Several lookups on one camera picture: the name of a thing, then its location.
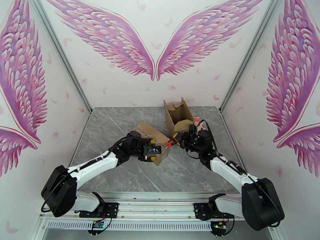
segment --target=vent grille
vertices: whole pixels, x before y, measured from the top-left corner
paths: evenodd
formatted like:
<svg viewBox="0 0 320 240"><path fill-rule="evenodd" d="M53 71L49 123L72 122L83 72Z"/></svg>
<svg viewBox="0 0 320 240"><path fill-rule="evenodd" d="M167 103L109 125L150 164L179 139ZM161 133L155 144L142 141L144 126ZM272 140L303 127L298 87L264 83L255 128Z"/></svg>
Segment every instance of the vent grille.
<svg viewBox="0 0 320 240"><path fill-rule="evenodd" d="M49 220L47 228L90 230L89 220ZM211 231L210 222L143 222L143 221L113 221L108 230L112 231L177 231L177 232L207 232Z"/></svg>

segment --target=gray marble floor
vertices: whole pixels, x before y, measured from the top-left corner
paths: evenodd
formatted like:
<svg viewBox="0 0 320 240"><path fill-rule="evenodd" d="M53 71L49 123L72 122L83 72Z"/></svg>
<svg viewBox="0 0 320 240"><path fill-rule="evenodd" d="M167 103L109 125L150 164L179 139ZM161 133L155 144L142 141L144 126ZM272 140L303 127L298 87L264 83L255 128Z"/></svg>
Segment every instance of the gray marble floor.
<svg viewBox="0 0 320 240"><path fill-rule="evenodd" d="M190 107L193 116L206 119L219 152L238 162L222 120L215 107ZM107 150L139 122L145 121L169 137L164 109L95 108L73 165L83 163ZM84 184L80 190L97 192L236 192L218 174L208 170L177 146L170 149L164 161L156 166L130 158L126 163L106 171Z"/></svg>

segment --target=pink wing mural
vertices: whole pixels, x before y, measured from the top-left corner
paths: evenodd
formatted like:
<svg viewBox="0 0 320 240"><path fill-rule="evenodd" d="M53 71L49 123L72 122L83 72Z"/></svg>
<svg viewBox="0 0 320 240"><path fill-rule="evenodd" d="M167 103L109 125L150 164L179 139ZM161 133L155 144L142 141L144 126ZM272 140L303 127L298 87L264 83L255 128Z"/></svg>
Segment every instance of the pink wing mural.
<svg viewBox="0 0 320 240"><path fill-rule="evenodd" d="M188 16L175 30L160 58L153 58L124 17L78 0L47 0L62 22L96 52L124 71L147 73L157 80L178 75L200 62L252 19L262 0L229 0Z"/></svg>
<svg viewBox="0 0 320 240"><path fill-rule="evenodd" d="M277 148L289 146L298 155L298 164L303 164L316 177L320 175L320 123L301 127L280 142Z"/></svg>
<svg viewBox="0 0 320 240"><path fill-rule="evenodd" d="M229 0L185 18L157 61L157 79L177 75L200 62L252 19L262 0Z"/></svg>
<svg viewBox="0 0 320 240"><path fill-rule="evenodd" d="M0 126L0 176L18 164L21 150L37 149L37 128L46 120L44 70L38 32L27 0L15 0L0 35L0 92L21 132Z"/></svg>
<svg viewBox="0 0 320 240"><path fill-rule="evenodd" d="M296 128L319 81L319 29L301 0L285 0L272 43L268 120L278 127L277 148L289 146L316 177L320 170L320 124Z"/></svg>
<svg viewBox="0 0 320 240"><path fill-rule="evenodd" d="M272 43L266 98L268 120L278 127L274 142L297 126L319 81L316 32L301 0L285 0Z"/></svg>
<svg viewBox="0 0 320 240"><path fill-rule="evenodd" d="M154 80L154 61L134 27L122 16L78 0L47 0L62 22L84 42L125 72L147 73Z"/></svg>

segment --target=cardboard box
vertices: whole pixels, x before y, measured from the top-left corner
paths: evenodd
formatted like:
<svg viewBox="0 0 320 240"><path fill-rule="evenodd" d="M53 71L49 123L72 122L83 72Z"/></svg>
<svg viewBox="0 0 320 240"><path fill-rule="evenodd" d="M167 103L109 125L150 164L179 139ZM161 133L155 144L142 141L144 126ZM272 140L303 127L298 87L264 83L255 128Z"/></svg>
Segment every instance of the cardboard box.
<svg viewBox="0 0 320 240"><path fill-rule="evenodd" d="M154 160L154 164L157 166L165 159L169 152L169 148L164 148L163 146L170 139L165 136L163 133L156 130L154 127L150 126L146 122L140 122L138 126L136 126L133 131L139 132L142 138L152 138L156 141L156 144L161 146L161 154L156 155L156 159Z"/></svg>
<svg viewBox="0 0 320 240"><path fill-rule="evenodd" d="M186 101L181 98L181 102L167 105L163 101L166 123L171 137L177 132L189 131L189 125L194 124L194 117L191 114Z"/></svg>

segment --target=white wall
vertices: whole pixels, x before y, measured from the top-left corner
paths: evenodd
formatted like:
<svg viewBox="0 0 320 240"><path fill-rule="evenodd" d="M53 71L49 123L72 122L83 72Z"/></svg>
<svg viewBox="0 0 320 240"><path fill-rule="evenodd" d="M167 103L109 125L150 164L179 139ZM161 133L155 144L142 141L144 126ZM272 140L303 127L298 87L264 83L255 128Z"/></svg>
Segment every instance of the white wall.
<svg viewBox="0 0 320 240"><path fill-rule="evenodd" d="M302 1L305 2L309 18L314 24L320 26L320 0ZM303 164L298 165L297 155L293 149L288 146L277 148L279 142L273 142L277 135L277 127L267 120L266 97L270 95L267 95L266 89L272 40L275 36L274 29L278 24L278 17L283 13L284 1L270 22L258 51L252 57L250 65L240 80L238 88L241 89L232 96L224 116L238 142L249 171L258 177L267 177L274 183L286 215L280 225L286 238L288 240L319 239L320 177L310 173ZM311 42L315 53L318 53L319 49L315 46L317 40ZM319 62L318 56L311 59L313 63ZM319 89L320 84L316 86L302 119L295 129L319 122L319 111L317 112ZM320 154L317 145L314 152L317 156L314 162L319 162Z"/></svg>
<svg viewBox="0 0 320 240"><path fill-rule="evenodd" d="M0 31L5 27L14 0L2 0L0 5ZM38 147L26 148L18 157L17 167L4 173L2 160L2 176L0 177L1 190L1 239L29 239L40 213L43 199L40 192L50 176L52 170L58 165L67 165L71 159L74 147L88 117L88 111L73 87L62 63L57 56L45 30L30 6L30 17L35 20L36 29L39 31L41 44L42 68L45 71L45 99L47 99L46 122L37 128L37 136L41 143L34 142ZM0 60L3 70L4 59ZM3 72L0 79L6 80ZM0 95L0 125L21 129L9 112L5 99ZM0 147L1 155L5 150L3 137Z"/></svg>
<svg viewBox="0 0 320 240"><path fill-rule="evenodd" d="M177 26L190 14L228 0L80 0L126 18L140 35L156 63ZM175 76L152 81L148 74L132 74L114 67L92 46L61 22L57 8L41 0L65 53L92 107L162 106L163 100L191 106L220 106L252 41L270 0L262 0L253 19L194 67Z"/></svg>

